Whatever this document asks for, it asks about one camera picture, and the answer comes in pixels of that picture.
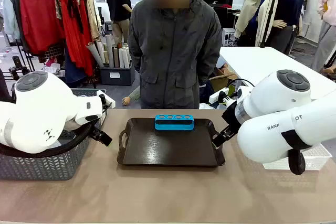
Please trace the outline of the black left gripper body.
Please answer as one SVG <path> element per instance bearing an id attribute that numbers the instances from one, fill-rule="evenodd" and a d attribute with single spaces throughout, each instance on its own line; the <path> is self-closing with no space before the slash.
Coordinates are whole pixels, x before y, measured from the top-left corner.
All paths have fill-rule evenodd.
<path id="1" fill-rule="evenodd" d="M 95 141 L 100 141 L 103 138 L 103 132 L 100 129 L 94 127 L 89 133 L 89 137 Z"/>

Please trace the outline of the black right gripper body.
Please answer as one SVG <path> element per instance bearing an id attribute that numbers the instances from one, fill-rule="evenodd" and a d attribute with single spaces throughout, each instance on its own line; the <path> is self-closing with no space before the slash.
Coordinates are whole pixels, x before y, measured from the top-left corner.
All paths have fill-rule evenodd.
<path id="1" fill-rule="evenodd" d="M 230 130 L 239 130 L 246 121 L 246 111 L 243 103 L 233 102 L 223 112 L 222 118 L 228 124 Z"/>

